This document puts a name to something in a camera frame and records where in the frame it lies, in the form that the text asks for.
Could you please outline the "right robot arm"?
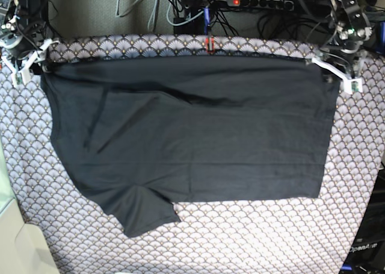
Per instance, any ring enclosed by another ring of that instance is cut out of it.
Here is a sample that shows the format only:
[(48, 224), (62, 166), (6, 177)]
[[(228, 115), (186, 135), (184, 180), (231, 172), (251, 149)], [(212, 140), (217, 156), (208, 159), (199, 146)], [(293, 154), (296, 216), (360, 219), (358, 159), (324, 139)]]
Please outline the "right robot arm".
[(1, 57), (19, 71), (47, 39), (61, 35), (51, 25), (51, 0), (1, 0)]

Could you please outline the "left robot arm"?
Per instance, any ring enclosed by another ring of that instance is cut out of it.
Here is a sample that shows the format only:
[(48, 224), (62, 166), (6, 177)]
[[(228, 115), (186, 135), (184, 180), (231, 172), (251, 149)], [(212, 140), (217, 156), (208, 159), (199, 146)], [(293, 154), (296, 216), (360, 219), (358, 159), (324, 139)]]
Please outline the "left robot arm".
[(326, 25), (330, 35), (317, 47), (319, 60), (357, 78), (361, 47), (372, 35), (372, 27), (358, 0), (297, 0), (316, 26)]

